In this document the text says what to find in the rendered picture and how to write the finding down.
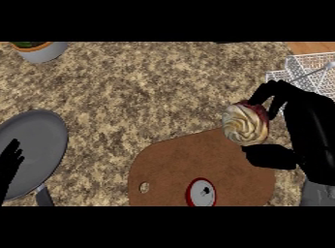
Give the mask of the brown wooden cutting board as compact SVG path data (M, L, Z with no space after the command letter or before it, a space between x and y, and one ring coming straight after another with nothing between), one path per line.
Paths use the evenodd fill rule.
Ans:
M198 177L216 186L216 205L264 205L270 200L275 171L253 166L241 146L213 129L142 150L129 172L129 203L188 205L186 188Z

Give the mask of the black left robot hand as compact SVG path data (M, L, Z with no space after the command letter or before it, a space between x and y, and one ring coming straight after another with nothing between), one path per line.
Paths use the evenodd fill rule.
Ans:
M9 185L15 178L21 163L24 162L21 142L12 139L0 154L0 206L6 198Z

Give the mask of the grey frying pan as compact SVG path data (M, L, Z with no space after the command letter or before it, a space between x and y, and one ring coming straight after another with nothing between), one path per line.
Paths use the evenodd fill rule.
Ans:
M45 181L55 172L68 148L68 128L58 113L36 109L26 111L0 124L0 153L12 139L21 142L21 164L5 201L36 191L39 206L54 206Z

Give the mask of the red rimmed can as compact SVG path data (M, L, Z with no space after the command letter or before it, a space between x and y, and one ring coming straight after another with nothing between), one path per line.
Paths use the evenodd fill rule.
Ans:
M216 206L216 186L207 178L198 177L191 181L185 199L189 206Z

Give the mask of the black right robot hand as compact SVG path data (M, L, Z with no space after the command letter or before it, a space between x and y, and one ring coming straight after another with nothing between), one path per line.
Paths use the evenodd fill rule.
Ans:
M272 97L267 116L273 119L279 108L291 136L292 148L279 144L244 146L250 163L263 168L292 170L301 167L310 182L335 186L335 102L289 82L269 81L257 89L250 104L261 104Z

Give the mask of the grey plant pot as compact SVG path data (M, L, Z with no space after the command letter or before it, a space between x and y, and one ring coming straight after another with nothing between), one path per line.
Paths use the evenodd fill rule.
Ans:
M30 63L45 63L58 58L67 48L68 43L67 42L46 42L40 46L36 47L17 47L12 46L21 57L26 61Z

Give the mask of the cream swirl cupcake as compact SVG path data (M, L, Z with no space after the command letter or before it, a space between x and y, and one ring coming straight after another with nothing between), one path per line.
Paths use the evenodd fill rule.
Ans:
M232 104L222 115L226 138L242 146L263 144L269 135L269 117L261 105L248 100Z

